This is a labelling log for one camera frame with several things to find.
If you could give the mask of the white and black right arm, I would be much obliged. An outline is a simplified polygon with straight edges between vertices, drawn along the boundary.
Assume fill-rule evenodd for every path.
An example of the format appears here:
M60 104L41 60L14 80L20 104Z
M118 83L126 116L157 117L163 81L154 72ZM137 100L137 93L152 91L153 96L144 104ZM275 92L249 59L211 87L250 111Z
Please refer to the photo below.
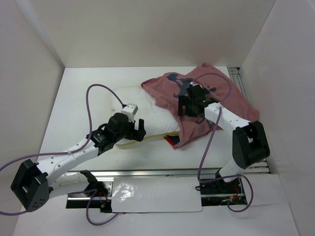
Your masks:
M205 88L201 85L190 85L187 94L179 96L178 102L178 116L203 117L215 123L198 168L197 178L200 184L215 182L216 190L221 193L227 192L232 181L240 178L246 169L270 156L263 124L258 120L251 122L241 118L223 105L230 94L231 89L218 101L206 97ZM218 127L232 138L232 157L216 172L213 180L202 180L202 166Z

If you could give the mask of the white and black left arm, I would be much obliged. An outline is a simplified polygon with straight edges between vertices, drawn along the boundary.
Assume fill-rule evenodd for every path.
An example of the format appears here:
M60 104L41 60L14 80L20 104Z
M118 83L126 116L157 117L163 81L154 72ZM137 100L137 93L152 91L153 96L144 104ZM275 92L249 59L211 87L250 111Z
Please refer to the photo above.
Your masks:
M98 129L87 135L77 146L83 149L75 152L72 147L63 155L50 155L37 163L24 161L11 184L11 190L27 212L41 208L50 198L82 192L92 196L95 192L107 194L103 182L87 170L68 176L66 173L83 162L94 159L122 139L141 142L146 135L144 120L130 121L127 115L115 113Z

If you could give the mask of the red and pink patterned pillowcase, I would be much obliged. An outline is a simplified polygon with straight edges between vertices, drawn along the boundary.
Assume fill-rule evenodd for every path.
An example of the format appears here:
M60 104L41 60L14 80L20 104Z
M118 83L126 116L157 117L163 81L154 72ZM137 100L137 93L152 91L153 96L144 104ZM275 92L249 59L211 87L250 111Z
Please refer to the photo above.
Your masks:
M259 119L259 111L251 106L237 86L224 73L209 64L196 67L186 75L178 72L165 73L160 77L142 82L141 87L155 98L158 107L167 109L178 123L179 142L173 147L174 149L208 135L214 127L212 121L207 121L202 117L178 116L178 97L187 95L187 88L194 79L202 85L207 98L212 97L218 101L223 101L231 89L223 105L241 118L249 121Z

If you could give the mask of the white pillow with yellow edge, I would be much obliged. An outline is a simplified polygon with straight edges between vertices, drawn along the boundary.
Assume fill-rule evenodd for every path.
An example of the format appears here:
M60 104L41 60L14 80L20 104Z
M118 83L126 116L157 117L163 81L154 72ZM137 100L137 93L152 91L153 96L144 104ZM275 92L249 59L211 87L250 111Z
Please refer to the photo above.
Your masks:
M144 120L146 131L144 140L179 135L180 128L172 114L168 110L156 106L155 98L146 93L141 86L116 88L114 93L124 104L137 105L138 111L135 119Z

